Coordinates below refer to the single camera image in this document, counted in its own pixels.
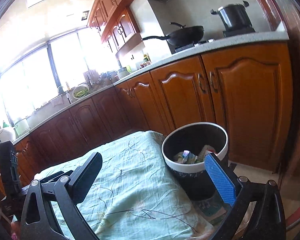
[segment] white countertop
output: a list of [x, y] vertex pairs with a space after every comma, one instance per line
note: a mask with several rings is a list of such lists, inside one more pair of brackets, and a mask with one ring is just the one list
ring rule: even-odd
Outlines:
[[167, 57], [165, 59], [162, 59], [158, 62], [152, 63], [151, 65], [141, 68], [133, 73], [131, 73], [128, 76], [125, 76], [124, 78], [120, 79], [119, 81], [115, 82], [112, 85], [106, 86], [104, 88], [101, 88], [100, 90], [97, 90], [95, 92], [93, 92], [92, 94], [89, 94], [79, 100], [77, 100], [76, 102], [72, 103], [71, 105], [63, 108], [62, 110], [56, 112], [55, 114], [53, 114], [52, 116], [50, 116], [49, 118], [47, 118], [46, 120], [44, 120], [43, 122], [39, 123], [37, 126], [35, 126], [34, 128], [32, 128], [29, 132], [23, 134], [22, 136], [18, 137], [15, 141], [13, 141], [13, 144], [17, 144], [19, 141], [21, 141], [24, 137], [28, 136], [32, 131], [34, 131], [35, 129], [39, 128], [41, 125], [43, 125], [44, 123], [48, 122], [49, 120], [51, 120], [52, 118], [54, 118], [55, 116], [57, 116], [58, 114], [61, 114], [62, 112], [68, 110], [69, 108], [71, 108], [74, 105], [77, 105], [78, 103], [110, 88], [113, 87], [115, 85], [118, 85], [122, 82], [125, 82], [135, 76], [138, 76], [142, 73], [148, 72], [154, 68], [158, 68], [160, 66], [163, 66], [165, 64], [171, 63], [173, 61], [176, 60], [180, 60], [183, 59], [185, 57], [189, 57], [189, 56], [193, 56], [196, 54], [201, 54], [207, 51], [212, 51], [215, 49], [222, 49], [222, 48], [227, 48], [227, 47], [231, 47], [231, 46], [235, 46], [235, 45], [240, 45], [240, 44], [247, 44], [247, 43], [255, 43], [255, 42], [262, 42], [262, 41], [287, 41], [289, 40], [289, 36], [288, 33], [286, 31], [275, 31], [275, 32], [263, 32], [263, 33], [248, 33], [248, 34], [243, 34], [243, 35], [238, 35], [238, 36], [232, 36], [232, 37], [228, 37], [228, 38], [224, 38], [224, 39], [220, 39], [220, 40], [216, 40], [213, 42], [207, 42], [205, 44], [196, 46], [196, 47], [192, 47], [189, 49], [185, 49], [183, 51], [180, 51], [178, 53], [175, 53], [173, 55], [171, 55], [170, 57]]

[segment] window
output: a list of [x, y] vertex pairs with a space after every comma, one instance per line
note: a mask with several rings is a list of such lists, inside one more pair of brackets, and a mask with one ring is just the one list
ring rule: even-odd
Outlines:
[[51, 42], [51, 50], [61, 85], [66, 89], [85, 82], [83, 73], [88, 71], [77, 33]]
[[47, 49], [17, 63], [0, 77], [3, 101], [13, 122], [58, 95]]
[[50, 45], [55, 68], [50, 64], [48, 47], [34, 51], [0, 77], [2, 98], [13, 122], [56, 97], [58, 79], [66, 90], [66, 82], [71, 88], [85, 82], [83, 73], [89, 69], [99, 74], [119, 69], [115, 56], [102, 46], [96, 30], [85, 28]]
[[101, 44], [96, 30], [86, 28], [80, 30], [78, 36], [89, 69], [95, 69], [99, 74], [119, 69], [115, 56]]

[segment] trash can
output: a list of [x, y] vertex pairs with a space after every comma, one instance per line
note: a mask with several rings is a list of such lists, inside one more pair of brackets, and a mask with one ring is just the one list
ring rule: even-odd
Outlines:
[[215, 123], [184, 125], [170, 133], [162, 143], [162, 154], [170, 172], [191, 200], [210, 198], [216, 188], [205, 170], [204, 162], [181, 164], [174, 162], [173, 157], [184, 150], [198, 155], [204, 145], [214, 147], [217, 157], [228, 165], [228, 135], [225, 129]]

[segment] metal bolt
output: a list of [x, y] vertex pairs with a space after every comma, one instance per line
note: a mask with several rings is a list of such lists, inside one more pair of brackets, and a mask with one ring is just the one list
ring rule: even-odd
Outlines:
[[60, 178], [60, 181], [63, 182], [63, 183], [65, 183], [65, 182], [68, 181], [68, 177], [67, 177], [67, 176], [62, 176], [62, 177]]
[[239, 180], [240, 180], [241, 182], [247, 182], [247, 181], [248, 181], [248, 178], [245, 177], [245, 176], [240, 176], [240, 177], [239, 177]]
[[269, 184], [270, 184], [271, 186], [277, 185], [277, 183], [276, 183], [273, 179], [270, 179], [270, 180], [269, 180]]
[[37, 186], [38, 183], [39, 183], [39, 181], [35, 179], [31, 182], [31, 186]]

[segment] blue mesh pad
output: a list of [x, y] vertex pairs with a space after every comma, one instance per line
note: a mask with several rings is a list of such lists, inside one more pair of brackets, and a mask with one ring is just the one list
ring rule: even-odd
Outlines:
[[236, 194], [232, 181], [210, 154], [206, 155], [204, 165], [223, 201], [233, 206]]

